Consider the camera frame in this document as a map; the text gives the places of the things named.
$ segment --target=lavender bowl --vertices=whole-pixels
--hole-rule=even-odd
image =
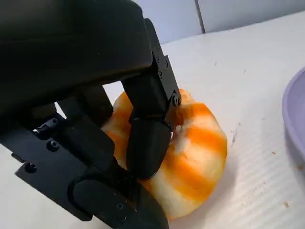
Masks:
[[[286,133],[305,160],[305,68],[286,87],[282,110]]]

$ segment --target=black screw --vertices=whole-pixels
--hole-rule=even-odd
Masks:
[[[178,105],[178,98],[176,95],[173,96],[173,105],[177,106]]]
[[[47,149],[51,152],[56,152],[59,149],[59,145],[57,142],[49,141],[47,143]]]
[[[27,171],[28,173],[36,173],[37,168],[34,164],[32,163],[27,163],[24,167],[25,171]]]
[[[124,207],[124,204],[117,204],[116,207],[117,207],[117,209],[122,210]]]

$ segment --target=white surface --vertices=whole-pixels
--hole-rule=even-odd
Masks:
[[[198,0],[206,32],[232,29],[305,10],[305,0]]]
[[[285,86],[305,65],[304,21],[302,12],[163,47],[179,86],[210,107],[230,147],[215,192],[171,229],[305,228],[302,161],[287,149],[281,115]],[[107,86],[111,99],[121,90]],[[108,228],[80,222],[15,177],[20,164],[3,148],[0,165],[0,228]]]
[[[133,0],[152,20],[161,43],[201,34],[194,0]]]

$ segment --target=robotic hand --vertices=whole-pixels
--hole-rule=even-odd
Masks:
[[[0,143],[23,163],[16,175],[80,220],[167,229],[137,179],[158,171],[181,95],[141,8],[130,0],[2,1],[0,22]],[[113,111],[102,85],[115,81],[133,104],[128,171],[101,130]]]

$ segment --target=screw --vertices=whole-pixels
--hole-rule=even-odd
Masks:
[[[178,105],[178,98],[176,95],[173,96],[173,105],[177,106]]]
[[[28,173],[36,173],[37,168],[34,164],[32,163],[27,163],[24,167],[25,171],[27,171]]]
[[[59,145],[57,142],[49,141],[47,143],[47,149],[51,152],[56,152],[59,149]]]

